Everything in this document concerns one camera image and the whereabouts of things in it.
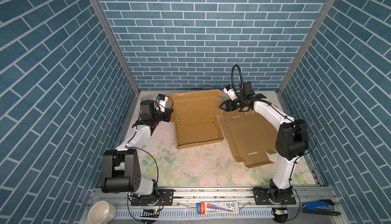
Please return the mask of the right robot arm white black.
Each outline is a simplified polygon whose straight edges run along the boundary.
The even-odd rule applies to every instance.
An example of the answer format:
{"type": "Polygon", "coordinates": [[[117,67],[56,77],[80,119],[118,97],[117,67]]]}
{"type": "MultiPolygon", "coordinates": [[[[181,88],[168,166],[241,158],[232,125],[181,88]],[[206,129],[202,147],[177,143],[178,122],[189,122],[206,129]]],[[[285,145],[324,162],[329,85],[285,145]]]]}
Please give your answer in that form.
{"type": "Polygon", "coordinates": [[[228,99],[220,105],[220,123],[231,153],[248,168],[270,163],[269,154],[278,153],[277,170],[271,187],[291,187],[295,164],[309,147],[306,122],[285,115],[263,94],[247,100],[228,99]]]}

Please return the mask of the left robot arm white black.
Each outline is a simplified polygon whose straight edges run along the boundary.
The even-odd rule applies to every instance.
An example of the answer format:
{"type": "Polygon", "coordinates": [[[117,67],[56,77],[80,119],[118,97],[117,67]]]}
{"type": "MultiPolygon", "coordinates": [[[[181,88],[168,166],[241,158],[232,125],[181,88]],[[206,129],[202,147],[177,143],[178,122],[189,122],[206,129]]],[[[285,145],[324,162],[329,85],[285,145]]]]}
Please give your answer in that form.
{"type": "Polygon", "coordinates": [[[130,136],[116,149],[105,151],[101,171],[101,190],[104,193],[130,192],[141,197],[158,197],[158,179],[142,177],[137,151],[160,122],[171,121],[173,102],[169,108],[166,107],[170,99],[159,94],[156,100],[142,101],[130,136]]]}

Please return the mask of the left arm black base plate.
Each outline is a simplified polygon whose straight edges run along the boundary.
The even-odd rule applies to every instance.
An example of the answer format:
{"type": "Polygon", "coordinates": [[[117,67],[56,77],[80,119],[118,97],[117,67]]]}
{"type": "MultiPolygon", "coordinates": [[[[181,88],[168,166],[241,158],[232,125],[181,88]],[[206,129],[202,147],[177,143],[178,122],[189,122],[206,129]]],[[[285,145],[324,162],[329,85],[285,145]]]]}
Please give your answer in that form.
{"type": "Polygon", "coordinates": [[[173,198],[173,189],[159,189],[154,190],[150,195],[133,194],[130,200],[131,206],[172,206],[173,198]]]}

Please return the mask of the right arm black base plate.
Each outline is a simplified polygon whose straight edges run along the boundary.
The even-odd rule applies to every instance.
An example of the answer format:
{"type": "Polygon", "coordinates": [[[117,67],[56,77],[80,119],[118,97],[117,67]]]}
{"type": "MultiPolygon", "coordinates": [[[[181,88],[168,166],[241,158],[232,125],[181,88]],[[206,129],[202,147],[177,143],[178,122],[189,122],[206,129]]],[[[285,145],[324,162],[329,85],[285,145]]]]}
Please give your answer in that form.
{"type": "Polygon", "coordinates": [[[255,187],[252,193],[256,205],[296,205],[292,187],[286,189],[255,187]]]}

